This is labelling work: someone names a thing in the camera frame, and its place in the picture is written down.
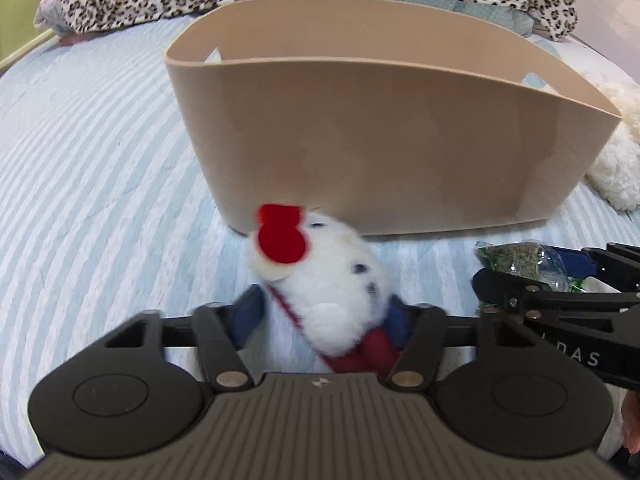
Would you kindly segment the dark herb snack bag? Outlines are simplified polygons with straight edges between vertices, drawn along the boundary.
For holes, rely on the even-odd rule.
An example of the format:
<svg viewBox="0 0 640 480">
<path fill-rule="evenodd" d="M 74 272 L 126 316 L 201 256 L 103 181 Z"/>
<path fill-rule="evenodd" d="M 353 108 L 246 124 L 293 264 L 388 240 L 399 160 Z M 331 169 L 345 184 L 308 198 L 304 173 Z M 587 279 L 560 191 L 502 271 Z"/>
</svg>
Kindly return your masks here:
<svg viewBox="0 0 640 480">
<path fill-rule="evenodd" d="M 547 284 L 555 292 L 585 291 L 585 280 L 570 275 L 560 254 L 550 246 L 537 242 L 478 242 L 475 251 L 490 270 Z"/>
</svg>

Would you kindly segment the white red plush doll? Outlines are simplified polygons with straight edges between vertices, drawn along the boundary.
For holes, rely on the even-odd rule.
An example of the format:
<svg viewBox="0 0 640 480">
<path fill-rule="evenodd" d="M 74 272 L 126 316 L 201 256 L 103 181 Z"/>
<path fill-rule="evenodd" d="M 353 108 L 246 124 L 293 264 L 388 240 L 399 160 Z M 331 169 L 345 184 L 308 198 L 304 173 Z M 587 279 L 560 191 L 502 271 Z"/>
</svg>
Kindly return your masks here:
<svg viewBox="0 0 640 480">
<path fill-rule="evenodd" d="M 348 224 L 301 206 L 263 204 L 247 262 L 335 373 L 387 375 L 404 345 L 390 328 L 383 263 Z"/>
</svg>

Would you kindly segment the white fluffy plush toy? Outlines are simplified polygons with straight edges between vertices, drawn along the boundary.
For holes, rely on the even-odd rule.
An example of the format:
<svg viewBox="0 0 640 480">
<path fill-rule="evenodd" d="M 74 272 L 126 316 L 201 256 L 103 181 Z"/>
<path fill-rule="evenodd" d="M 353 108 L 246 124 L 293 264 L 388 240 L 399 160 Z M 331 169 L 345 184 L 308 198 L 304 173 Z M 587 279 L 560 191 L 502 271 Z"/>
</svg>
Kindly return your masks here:
<svg viewBox="0 0 640 480">
<path fill-rule="evenodd" d="M 633 211 L 640 202 L 639 86 L 605 82 L 598 89 L 622 120 L 587 174 L 593 188 L 615 209 Z"/>
</svg>

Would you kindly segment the beige plastic storage bin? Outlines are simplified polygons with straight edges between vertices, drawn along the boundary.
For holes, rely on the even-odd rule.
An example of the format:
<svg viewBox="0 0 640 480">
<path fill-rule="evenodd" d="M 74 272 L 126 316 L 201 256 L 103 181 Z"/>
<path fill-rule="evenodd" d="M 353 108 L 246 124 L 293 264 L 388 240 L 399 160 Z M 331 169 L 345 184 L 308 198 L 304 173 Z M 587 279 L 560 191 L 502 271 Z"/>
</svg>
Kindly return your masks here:
<svg viewBox="0 0 640 480">
<path fill-rule="evenodd" d="M 595 86 L 493 24 L 390 0 L 244 0 L 165 63 L 224 222 L 265 203 L 363 234 L 544 220 L 620 122 Z"/>
</svg>

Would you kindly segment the teal checkered quilt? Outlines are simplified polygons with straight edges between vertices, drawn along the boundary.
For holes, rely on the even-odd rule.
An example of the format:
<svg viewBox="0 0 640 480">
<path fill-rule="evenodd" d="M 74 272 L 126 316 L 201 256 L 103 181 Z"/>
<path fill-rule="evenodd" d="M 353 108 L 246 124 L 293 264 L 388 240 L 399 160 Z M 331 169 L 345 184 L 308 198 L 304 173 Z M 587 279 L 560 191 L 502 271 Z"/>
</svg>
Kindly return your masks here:
<svg viewBox="0 0 640 480">
<path fill-rule="evenodd" d="M 492 4 L 459 0 L 393 0 L 422 4 L 440 10 L 472 16 L 505 29 L 509 29 L 516 34 L 529 37 L 534 32 L 535 21 L 526 12 L 505 8 L 504 6 L 493 6 Z"/>
</svg>

